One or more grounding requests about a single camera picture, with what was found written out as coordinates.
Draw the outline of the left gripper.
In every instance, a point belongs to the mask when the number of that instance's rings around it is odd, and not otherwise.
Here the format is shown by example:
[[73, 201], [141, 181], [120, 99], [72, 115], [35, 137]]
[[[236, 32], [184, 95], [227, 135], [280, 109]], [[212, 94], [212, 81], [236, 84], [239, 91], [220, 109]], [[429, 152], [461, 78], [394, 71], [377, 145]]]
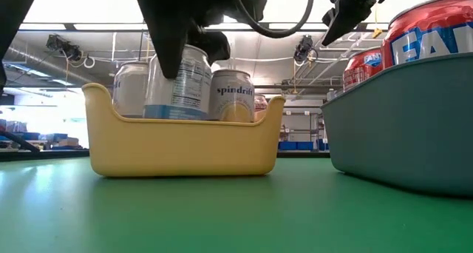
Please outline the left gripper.
[[[190, 1], [137, 0], [165, 78], [177, 77], [187, 33], [188, 44], [203, 50], [210, 65], [231, 57], [231, 47], [224, 33], [203, 28], [188, 32], [191, 23]], [[254, 21], [263, 19], [267, 0], [241, 2]], [[193, 14], [197, 24], [219, 24], [223, 22], [223, 16], [246, 23], [234, 0], [197, 0]]]

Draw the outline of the red Fanta soda can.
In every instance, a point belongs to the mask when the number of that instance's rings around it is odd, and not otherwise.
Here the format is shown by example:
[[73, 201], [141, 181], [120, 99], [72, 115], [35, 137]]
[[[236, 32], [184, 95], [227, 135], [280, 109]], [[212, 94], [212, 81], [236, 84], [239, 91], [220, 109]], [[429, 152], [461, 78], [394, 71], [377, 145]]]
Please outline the red Fanta soda can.
[[348, 91], [382, 71], [381, 47], [372, 47], [352, 54], [343, 73], [343, 89]]
[[383, 68], [473, 53], [473, 0], [430, 0], [399, 13], [381, 45]]

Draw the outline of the yellow plastic bin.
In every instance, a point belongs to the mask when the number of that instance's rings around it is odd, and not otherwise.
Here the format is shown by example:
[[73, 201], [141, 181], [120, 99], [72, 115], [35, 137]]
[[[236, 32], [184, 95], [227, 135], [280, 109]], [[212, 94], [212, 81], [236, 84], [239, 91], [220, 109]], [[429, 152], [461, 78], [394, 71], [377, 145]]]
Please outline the yellow plastic bin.
[[264, 175], [275, 166], [285, 99], [272, 98], [255, 123], [125, 118], [101, 84], [82, 87], [89, 156], [99, 175]]

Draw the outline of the grey-blue plastic bin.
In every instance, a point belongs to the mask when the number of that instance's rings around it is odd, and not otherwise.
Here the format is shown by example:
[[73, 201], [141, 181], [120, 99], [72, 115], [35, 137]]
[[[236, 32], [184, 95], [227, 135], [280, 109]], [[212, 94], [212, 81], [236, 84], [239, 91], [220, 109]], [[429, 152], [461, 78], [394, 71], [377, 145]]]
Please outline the grey-blue plastic bin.
[[473, 198], [473, 53], [383, 70], [322, 107], [333, 166], [358, 178]]

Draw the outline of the black ceiling device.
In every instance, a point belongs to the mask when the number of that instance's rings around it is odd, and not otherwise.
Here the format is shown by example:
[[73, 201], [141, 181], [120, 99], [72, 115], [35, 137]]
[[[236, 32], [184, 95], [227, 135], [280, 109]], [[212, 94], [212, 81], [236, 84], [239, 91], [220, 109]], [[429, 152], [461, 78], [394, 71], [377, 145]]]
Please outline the black ceiling device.
[[296, 45], [296, 49], [293, 55], [293, 59], [297, 63], [309, 61], [310, 59], [318, 58], [319, 53], [313, 47], [312, 36], [304, 35], [299, 43]]
[[68, 61], [80, 61], [84, 56], [78, 45], [72, 44], [70, 41], [56, 34], [50, 34], [48, 36], [46, 47], [49, 50], [59, 51], [64, 54]]

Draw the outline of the blue storage crate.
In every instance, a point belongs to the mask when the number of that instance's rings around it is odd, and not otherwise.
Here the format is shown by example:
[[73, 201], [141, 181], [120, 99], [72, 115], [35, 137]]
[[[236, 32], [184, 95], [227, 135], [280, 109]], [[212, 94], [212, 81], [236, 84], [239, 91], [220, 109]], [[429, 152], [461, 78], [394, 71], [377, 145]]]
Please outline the blue storage crate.
[[312, 141], [280, 141], [279, 151], [312, 151], [314, 144]]

